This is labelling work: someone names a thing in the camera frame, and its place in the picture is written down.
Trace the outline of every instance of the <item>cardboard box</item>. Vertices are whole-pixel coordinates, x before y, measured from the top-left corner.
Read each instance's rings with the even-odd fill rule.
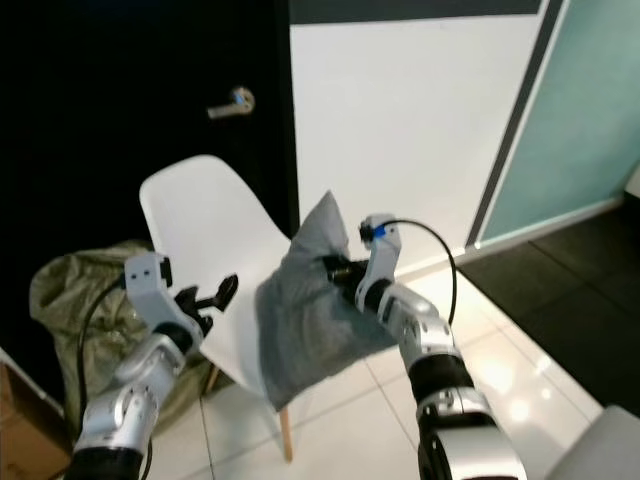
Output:
[[[0,479],[48,480],[69,465],[64,420],[5,365],[0,365]]]

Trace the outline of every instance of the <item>gray fabric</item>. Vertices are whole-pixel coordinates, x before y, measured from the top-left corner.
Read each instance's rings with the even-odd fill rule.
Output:
[[[326,255],[349,257],[331,192],[309,213],[278,270],[256,294],[260,365],[276,410],[306,388],[393,345],[375,315],[362,314],[329,283]]]
[[[608,407],[547,477],[548,480],[637,480],[640,419]]]

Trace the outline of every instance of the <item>olive green bag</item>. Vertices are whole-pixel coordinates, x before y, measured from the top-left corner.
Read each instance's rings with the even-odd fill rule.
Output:
[[[65,417],[73,438],[78,433],[80,397],[76,371],[77,342],[91,302],[124,270],[127,258],[148,251],[143,242],[128,241],[106,249],[86,250],[56,258],[31,281],[31,317],[53,336],[65,387]],[[124,290],[111,292],[98,306],[87,330],[84,351],[89,400],[110,382],[118,364],[148,334]],[[191,358],[160,411],[154,433],[166,428],[200,397],[210,363]]]

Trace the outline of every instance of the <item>tiled floor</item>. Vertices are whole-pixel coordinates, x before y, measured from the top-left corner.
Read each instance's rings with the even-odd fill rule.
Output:
[[[454,334],[532,480],[542,479],[602,410],[462,275]],[[450,274],[409,286],[446,317]],[[152,480],[418,479],[415,402],[397,349],[361,361],[290,406],[294,460],[278,417],[237,386],[204,398],[154,440]]]
[[[630,205],[460,267],[598,401],[640,415],[640,229]]]

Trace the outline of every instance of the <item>door handle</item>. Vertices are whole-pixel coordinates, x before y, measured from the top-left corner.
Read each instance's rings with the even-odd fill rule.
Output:
[[[249,115],[256,106],[255,97],[248,88],[236,87],[231,90],[230,97],[231,103],[228,105],[207,108],[207,115],[211,120],[234,117],[236,115]]]

